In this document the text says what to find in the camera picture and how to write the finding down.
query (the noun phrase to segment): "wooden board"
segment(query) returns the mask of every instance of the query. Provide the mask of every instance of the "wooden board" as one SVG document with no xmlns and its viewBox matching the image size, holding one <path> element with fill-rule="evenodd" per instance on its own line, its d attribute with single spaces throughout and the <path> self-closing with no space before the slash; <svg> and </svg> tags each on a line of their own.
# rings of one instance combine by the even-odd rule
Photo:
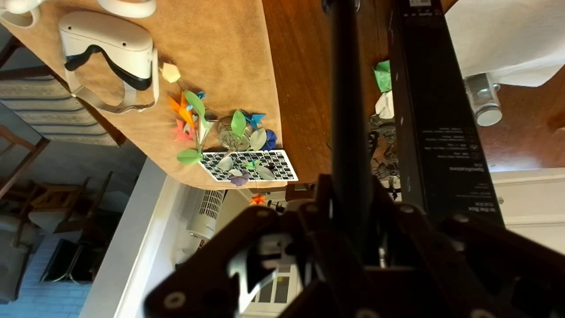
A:
<svg viewBox="0 0 565 318">
<path fill-rule="evenodd" d="M 56 23 L 78 8 L 104 12 L 95 0 L 46 0 L 41 21 L 26 28 L 9 28 L 46 65 L 64 76 L 64 54 Z M 157 12 L 146 19 L 134 19 L 145 26 L 159 49 L 159 54 L 173 60 L 184 76 L 187 88 L 207 91 L 210 113 L 226 116 L 233 109 L 265 113 L 265 127 L 272 129 L 282 143 L 281 114 L 268 33 L 261 0 L 178 0 L 159 1 Z M 116 102 L 122 95 L 120 79 L 99 56 L 92 58 L 78 72 L 81 81 L 97 91 L 106 102 Z M 157 166 L 182 183 L 201 189 L 226 189 L 199 166 L 182 166 L 177 153 L 185 144 L 173 139 L 175 114 L 169 111 L 168 93 L 178 93 L 177 86 L 161 81 L 159 104 L 143 113 L 102 113 Z M 214 134 L 205 146 L 215 146 Z"/>
</svg>

